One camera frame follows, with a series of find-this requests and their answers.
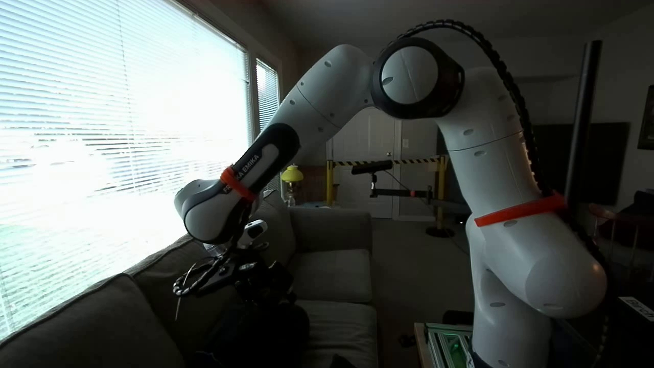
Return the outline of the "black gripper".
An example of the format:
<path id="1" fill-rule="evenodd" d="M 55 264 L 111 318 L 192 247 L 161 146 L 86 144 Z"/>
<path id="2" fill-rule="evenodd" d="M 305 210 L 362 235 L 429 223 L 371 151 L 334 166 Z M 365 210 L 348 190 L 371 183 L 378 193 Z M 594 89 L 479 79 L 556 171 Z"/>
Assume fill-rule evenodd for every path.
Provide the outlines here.
<path id="1" fill-rule="evenodd" d="M 231 253 L 235 271 L 231 282 L 254 300 L 292 300 L 295 276 L 278 260 L 266 258 L 261 247 L 238 247 Z"/>

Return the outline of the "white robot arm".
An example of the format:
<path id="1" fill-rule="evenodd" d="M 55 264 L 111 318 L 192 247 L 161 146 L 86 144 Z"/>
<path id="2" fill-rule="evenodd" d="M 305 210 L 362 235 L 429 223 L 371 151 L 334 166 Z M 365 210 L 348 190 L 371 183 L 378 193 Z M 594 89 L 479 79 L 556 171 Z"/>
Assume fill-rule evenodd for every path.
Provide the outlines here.
<path id="1" fill-rule="evenodd" d="M 427 25 L 378 58 L 338 44 L 305 72 L 235 164 L 214 180 L 189 182 L 174 204 L 190 237 L 224 243 L 278 171 L 360 111 L 429 119 L 470 209 L 472 357 L 479 368 L 547 368 L 552 322 L 596 308 L 607 271 L 567 219 L 567 200 L 538 177 L 529 115 L 501 54 L 470 25 L 441 25 L 476 42 L 488 63 L 462 68 L 426 36 Z"/>

